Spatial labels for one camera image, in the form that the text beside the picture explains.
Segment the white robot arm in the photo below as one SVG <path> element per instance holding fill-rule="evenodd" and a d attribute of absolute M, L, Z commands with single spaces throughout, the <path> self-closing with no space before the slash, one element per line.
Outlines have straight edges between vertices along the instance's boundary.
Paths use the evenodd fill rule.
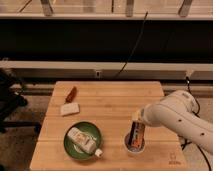
<path fill-rule="evenodd" d="M 151 127 L 163 125 L 213 155 L 213 124 L 196 117 L 193 111 L 197 108 L 190 93 L 177 90 L 140 108 L 132 115 L 132 121 Z"/>

